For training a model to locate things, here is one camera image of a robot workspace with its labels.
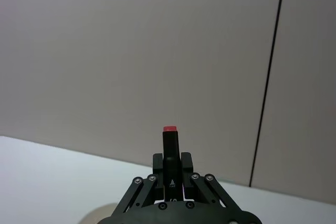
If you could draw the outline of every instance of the white table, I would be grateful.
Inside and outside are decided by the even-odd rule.
[[[0,137],[0,223],[77,224],[100,206],[118,202],[135,176],[151,168]],[[263,224],[336,223],[336,206],[221,183]]]

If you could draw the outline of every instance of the black mechanical arm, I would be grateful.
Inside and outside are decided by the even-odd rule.
[[[164,128],[163,155],[153,155],[153,174],[134,178],[111,217],[98,224],[261,224],[238,207],[214,175],[195,173],[189,152],[180,158],[178,139],[175,126]]]

